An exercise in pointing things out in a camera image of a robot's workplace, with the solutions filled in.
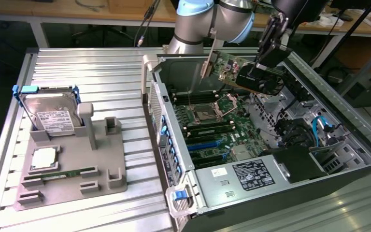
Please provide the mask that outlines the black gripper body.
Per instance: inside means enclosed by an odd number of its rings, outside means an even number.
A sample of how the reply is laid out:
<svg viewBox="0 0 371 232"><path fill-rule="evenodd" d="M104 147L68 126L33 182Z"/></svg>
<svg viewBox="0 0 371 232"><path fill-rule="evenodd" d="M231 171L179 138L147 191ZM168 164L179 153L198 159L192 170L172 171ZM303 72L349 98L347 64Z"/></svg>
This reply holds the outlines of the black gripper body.
<svg viewBox="0 0 371 232"><path fill-rule="evenodd" d="M274 8L288 19L288 26L315 21L327 2L327 0L271 0Z"/></svg>

